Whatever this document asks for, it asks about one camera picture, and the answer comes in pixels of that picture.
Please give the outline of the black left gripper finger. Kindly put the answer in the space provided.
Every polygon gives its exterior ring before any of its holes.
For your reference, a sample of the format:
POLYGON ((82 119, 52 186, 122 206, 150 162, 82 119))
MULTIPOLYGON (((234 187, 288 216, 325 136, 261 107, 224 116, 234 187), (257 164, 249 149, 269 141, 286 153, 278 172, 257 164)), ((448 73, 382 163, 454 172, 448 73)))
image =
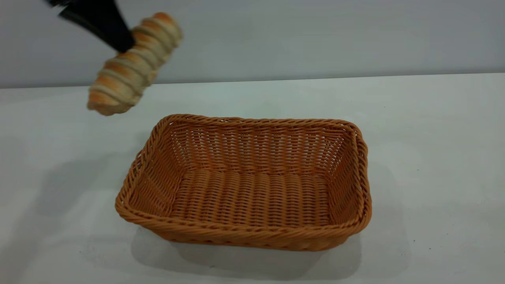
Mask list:
POLYGON ((125 53, 135 39, 115 0, 60 0, 61 18, 87 30, 115 51, 125 53))

